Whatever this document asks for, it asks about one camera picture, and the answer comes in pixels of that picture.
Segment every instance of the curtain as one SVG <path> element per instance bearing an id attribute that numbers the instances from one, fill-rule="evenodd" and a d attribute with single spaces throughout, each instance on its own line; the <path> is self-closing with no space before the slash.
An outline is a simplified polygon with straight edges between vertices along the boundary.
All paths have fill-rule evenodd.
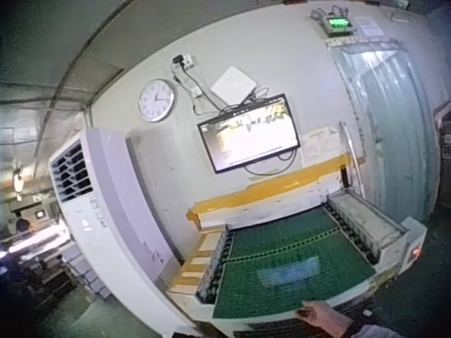
<path id="1" fill-rule="evenodd" d="M 399 223 L 407 216 L 424 221 L 435 203 L 439 158 L 407 51 L 393 40 L 336 44 L 330 51 L 359 127 L 367 199 Z"/>

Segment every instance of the green display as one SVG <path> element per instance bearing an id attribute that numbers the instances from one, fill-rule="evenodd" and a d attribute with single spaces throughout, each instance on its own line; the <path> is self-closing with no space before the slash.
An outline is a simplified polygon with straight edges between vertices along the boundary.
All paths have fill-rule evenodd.
<path id="1" fill-rule="evenodd" d="M 351 23 L 346 18 L 333 18 L 329 19 L 329 23 L 332 26 L 332 28 L 344 28 L 344 27 L 351 27 Z"/>

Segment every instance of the ceiling light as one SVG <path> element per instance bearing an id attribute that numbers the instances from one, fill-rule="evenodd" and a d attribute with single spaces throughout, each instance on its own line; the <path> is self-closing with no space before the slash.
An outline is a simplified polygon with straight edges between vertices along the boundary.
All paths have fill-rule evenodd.
<path id="1" fill-rule="evenodd" d="M 14 183 L 14 190 L 16 192 L 22 192 L 24 182 L 23 182 L 22 176 L 20 176 L 20 173 L 17 171 L 14 172 L 13 183 Z"/>

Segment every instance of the paper sheet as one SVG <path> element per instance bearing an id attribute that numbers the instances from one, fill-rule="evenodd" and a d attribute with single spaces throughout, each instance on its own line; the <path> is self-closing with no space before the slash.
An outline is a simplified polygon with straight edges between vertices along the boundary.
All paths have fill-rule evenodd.
<path id="1" fill-rule="evenodd" d="M 341 140 L 338 130 L 323 127 L 301 136 L 302 166 L 309 167 L 341 154 Z"/>
<path id="2" fill-rule="evenodd" d="M 360 29 L 367 37 L 383 36 L 381 26 L 379 26 L 376 20 L 371 16 L 356 16 L 354 22 L 359 25 Z"/>

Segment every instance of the hand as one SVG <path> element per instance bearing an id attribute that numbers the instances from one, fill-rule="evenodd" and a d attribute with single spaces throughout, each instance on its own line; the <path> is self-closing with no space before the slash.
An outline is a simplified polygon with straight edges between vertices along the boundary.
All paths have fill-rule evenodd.
<path id="1" fill-rule="evenodd" d="M 297 315 L 304 322 L 320 327 L 334 338 L 344 335 L 352 319 L 338 313 L 324 301 L 303 301 Z"/>

